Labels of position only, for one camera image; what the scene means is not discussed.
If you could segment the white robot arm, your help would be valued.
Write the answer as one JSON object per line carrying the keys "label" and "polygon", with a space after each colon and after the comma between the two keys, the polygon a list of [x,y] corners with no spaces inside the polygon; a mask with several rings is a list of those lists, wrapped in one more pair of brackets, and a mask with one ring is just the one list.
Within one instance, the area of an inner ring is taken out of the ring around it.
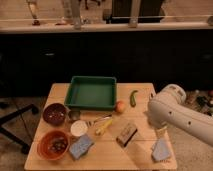
{"label": "white robot arm", "polygon": [[172,124],[213,147],[213,117],[185,107],[185,100],[183,88],[168,84],[150,98],[149,121],[158,129]]}

